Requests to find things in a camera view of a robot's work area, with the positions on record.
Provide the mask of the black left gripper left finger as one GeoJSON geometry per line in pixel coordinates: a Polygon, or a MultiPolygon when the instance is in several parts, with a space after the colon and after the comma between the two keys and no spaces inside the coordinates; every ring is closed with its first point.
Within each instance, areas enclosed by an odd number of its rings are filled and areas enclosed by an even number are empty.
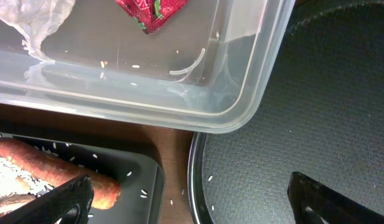
{"type": "Polygon", "coordinates": [[[0,224],[86,224],[94,198],[89,175],[79,175],[0,217],[0,224]]]}

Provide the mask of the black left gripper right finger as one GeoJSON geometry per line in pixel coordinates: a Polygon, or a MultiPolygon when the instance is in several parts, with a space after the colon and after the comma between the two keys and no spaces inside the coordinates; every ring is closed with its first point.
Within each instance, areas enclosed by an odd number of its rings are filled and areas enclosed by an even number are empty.
{"type": "Polygon", "coordinates": [[[301,172],[291,174],[287,195],[297,224],[384,223],[383,215],[301,172]]]}

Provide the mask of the orange carrot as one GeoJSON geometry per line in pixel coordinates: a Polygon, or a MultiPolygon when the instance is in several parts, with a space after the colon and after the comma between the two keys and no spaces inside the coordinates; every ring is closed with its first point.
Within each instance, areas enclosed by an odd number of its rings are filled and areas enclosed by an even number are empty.
{"type": "Polygon", "coordinates": [[[0,156],[30,172],[33,177],[42,179],[54,187],[58,187],[79,175],[89,175],[94,190],[91,204],[93,208],[110,209],[120,198],[121,186],[113,178],[85,167],[76,166],[20,140],[0,138],[0,156]]]}

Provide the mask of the red snack wrapper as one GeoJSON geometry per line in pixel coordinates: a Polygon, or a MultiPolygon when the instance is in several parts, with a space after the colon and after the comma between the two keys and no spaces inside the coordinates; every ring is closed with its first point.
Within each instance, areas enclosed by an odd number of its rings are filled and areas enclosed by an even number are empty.
{"type": "Polygon", "coordinates": [[[189,1],[116,0],[115,2],[137,22],[145,34],[151,34],[160,29],[189,1]]]}

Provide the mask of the clear plastic waste bin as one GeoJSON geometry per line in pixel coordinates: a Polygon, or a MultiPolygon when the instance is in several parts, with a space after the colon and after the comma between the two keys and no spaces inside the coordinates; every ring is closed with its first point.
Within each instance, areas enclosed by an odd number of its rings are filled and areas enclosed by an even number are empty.
{"type": "Polygon", "coordinates": [[[293,1],[189,1],[145,34],[115,1],[75,1],[41,50],[0,20],[0,103],[206,133],[256,113],[293,1]]]}

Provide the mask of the food scraps and rice pile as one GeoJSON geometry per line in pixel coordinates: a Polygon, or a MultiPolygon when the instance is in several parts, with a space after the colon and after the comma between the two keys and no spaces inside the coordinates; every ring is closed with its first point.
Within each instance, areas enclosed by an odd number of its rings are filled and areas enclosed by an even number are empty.
{"type": "Polygon", "coordinates": [[[53,185],[0,156],[0,217],[53,189],[53,185]]]}

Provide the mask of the black rectangular food tray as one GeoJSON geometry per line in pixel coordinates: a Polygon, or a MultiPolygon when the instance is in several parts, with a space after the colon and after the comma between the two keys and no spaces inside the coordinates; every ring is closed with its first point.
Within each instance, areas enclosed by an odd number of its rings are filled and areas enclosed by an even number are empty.
{"type": "Polygon", "coordinates": [[[0,133],[0,137],[23,141],[40,151],[52,152],[75,165],[116,179],[121,195],[109,210],[90,210],[89,223],[158,223],[164,195],[165,175],[158,161],[133,152],[123,144],[120,150],[0,133]]]}

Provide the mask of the round black tray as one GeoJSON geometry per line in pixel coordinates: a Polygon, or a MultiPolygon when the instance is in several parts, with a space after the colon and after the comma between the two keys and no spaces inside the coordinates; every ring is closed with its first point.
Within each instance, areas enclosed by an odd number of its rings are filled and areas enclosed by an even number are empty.
{"type": "Polygon", "coordinates": [[[293,172],[384,215],[384,1],[296,4],[255,115],[188,172],[195,223],[293,223],[293,172]]]}

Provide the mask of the crumpled white tissue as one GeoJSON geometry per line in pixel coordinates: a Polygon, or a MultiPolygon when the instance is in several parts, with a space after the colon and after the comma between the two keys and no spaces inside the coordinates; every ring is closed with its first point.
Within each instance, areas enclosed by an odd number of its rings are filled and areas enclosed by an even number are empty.
{"type": "Polygon", "coordinates": [[[46,37],[57,32],[70,15],[75,0],[0,0],[0,20],[15,28],[31,57],[54,63],[41,50],[46,37]]]}

